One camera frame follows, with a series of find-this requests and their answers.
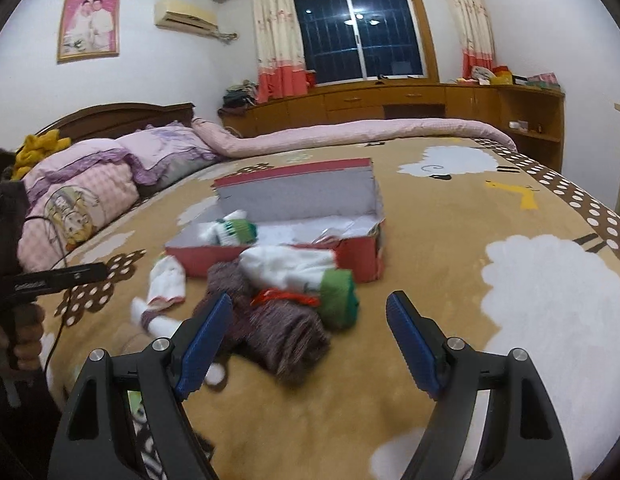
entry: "black cable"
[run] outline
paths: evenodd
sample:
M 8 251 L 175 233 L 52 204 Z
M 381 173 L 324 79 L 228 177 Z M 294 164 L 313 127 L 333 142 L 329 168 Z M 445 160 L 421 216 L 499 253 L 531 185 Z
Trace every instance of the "black cable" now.
M 66 308 L 70 304 L 70 296 L 68 295 L 68 301 L 66 302 Z M 46 364 L 43 366 L 43 377 L 48 380 L 48 366 L 50 365 L 50 359 L 52 359 L 52 354 L 55 352 L 56 345 L 59 343 L 59 338 L 61 337 L 61 331 L 64 329 L 64 325 L 66 324 L 66 316 L 65 314 L 61 314 L 61 325 L 59 325 L 59 332 L 56 333 L 55 342 L 52 343 L 52 348 L 50 349 L 50 353 L 46 358 Z
M 50 218 L 48 218 L 47 216 L 41 216 L 41 215 L 28 216 L 23 223 L 25 224 L 26 222 L 29 222 L 30 220 L 45 220 L 50 225 L 52 225 L 52 230 L 55 233 L 56 244 L 59 247 L 59 251 L 61 253 L 61 258 L 64 261 L 64 267 L 67 267 L 68 266 L 68 261 L 66 260 L 66 252 L 64 251 L 64 247 L 61 244 L 61 237 L 59 236 L 59 231 L 56 230 L 55 223 Z
M 61 237 L 59 236 L 59 233 L 56 230 L 55 223 L 50 218 L 47 218 L 45 216 L 33 215 L 33 216 L 28 216 L 25 219 L 24 224 L 30 220 L 45 220 L 46 222 L 49 222 L 50 225 L 52 225 L 52 229 L 55 232 L 56 243 L 59 247 L 59 251 L 61 252 L 61 257 L 63 258 L 63 261 L 64 261 L 64 267 L 67 267 L 68 260 L 66 260 L 66 252 L 64 251 L 64 247 L 61 244 Z M 68 292 L 68 300 L 66 301 L 66 305 L 65 305 L 66 308 L 70 305 L 70 297 L 72 294 L 72 290 L 68 289 L 67 292 Z M 52 348 L 50 349 L 50 353 L 48 354 L 48 357 L 46 358 L 46 364 L 43 366 L 43 377 L 46 378 L 46 380 L 48 380 L 48 366 L 50 365 L 50 359 L 52 359 L 52 354 L 55 352 L 56 345 L 58 345 L 59 343 L 61 332 L 64 329 L 64 325 L 66 323 L 66 314 L 64 313 L 63 309 L 61 310 L 61 312 L 62 312 L 61 325 L 59 326 L 59 331 L 56 333 L 55 342 L 52 343 Z

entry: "cabinet drawer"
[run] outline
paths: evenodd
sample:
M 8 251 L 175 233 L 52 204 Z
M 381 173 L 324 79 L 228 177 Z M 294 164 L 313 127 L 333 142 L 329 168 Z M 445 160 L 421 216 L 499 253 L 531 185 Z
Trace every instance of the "cabinet drawer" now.
M 317 124 L 326 124 L 328 121 L 322 95 L 301 97 L 288 101 L 287 113 L 292 128 L 316 126 Z
M 287 130 L 290 127 L 285 102 L 256 107 L 253 113 L 259 135 Z
M 334 94 L 325 95 L 326 110 L 347 110 L 349 108 L 381 106 L 382 104 L 381 90 L 378 88 L 335 92 Z
M 381 89 L 384 105 L 445 104 L 445 89 L 419 86 L 398 86 Z
M 328 112 L 328 123 L 341 124 L 351 123 L 352 121 L 363 121 L 366 119 L 384 119 L 382 106 L 367 108 L 351 108 L 349 110 L 332 110 Z

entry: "red shoebox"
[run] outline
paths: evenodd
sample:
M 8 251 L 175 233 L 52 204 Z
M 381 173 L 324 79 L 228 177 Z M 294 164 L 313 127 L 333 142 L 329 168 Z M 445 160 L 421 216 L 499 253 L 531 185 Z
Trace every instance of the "red shoebox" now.
M 188 276 L 206 277 L 217 262 L 231 262 L 250 246 L 201 244 L 210 222 L 237 209 L 257 225 L 257 244 L 336 252 L 337 265 L 357 283 L 383 271 L 383 205 L 372 160 L 313 162 L 215 180 L 218 201 L 165 244 Z

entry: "human hand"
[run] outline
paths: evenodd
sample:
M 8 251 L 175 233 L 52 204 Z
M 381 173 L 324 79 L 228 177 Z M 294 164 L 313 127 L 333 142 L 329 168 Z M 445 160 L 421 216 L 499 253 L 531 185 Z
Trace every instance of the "human hand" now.
M 27 325 L 21 325 L 17 322 L 17 344 L 14 347 L 14 355 L 17 357 L 17 366 L 19 370 L 12 370 L 8 366 L 5 353 L 10 346 L 10 339 L 0 326 L 0 375 L 10 378 L 22 378 L 29 376 L 28 372 L 32 372 L 40 368 L 39 354 L 41 353 L 40 339 L 43 335 L 42 322 L 45 317 L 43 309 L 35 304 L 26 304 L 17 306 L 13 309 L 13 313 L 17 320 L 27 319 Z

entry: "pink curtain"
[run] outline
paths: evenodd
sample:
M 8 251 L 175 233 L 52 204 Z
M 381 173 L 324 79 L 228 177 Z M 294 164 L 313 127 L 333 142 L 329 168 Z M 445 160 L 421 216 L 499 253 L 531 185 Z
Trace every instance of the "pink curtain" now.
M 470 77 L 473 66 L 492 70 L 494 42 L 483 0 L 452 0 L 452 4 L 463 48 L 463 77 Z
M 259 56 L 257 102 L 307 94 L 305 57 L 294 0 L 253 0 Z

